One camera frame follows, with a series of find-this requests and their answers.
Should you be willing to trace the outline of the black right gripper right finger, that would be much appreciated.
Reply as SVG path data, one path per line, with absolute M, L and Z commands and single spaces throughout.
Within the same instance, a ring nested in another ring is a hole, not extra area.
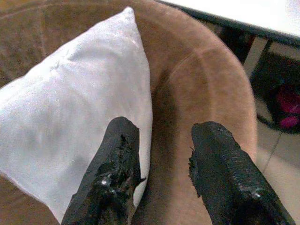
M 223 125 L 192 126 L 189 176 L 214 225 L 293 225 L 278 195 Z

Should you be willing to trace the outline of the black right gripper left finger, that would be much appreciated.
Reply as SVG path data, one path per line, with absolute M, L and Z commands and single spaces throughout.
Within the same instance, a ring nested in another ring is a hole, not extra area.
M 117 117 L 71 198 L 63 225 L 129 225 L 135 213 L 134 192 L 145 181 L 139 162 L 139 129 Z

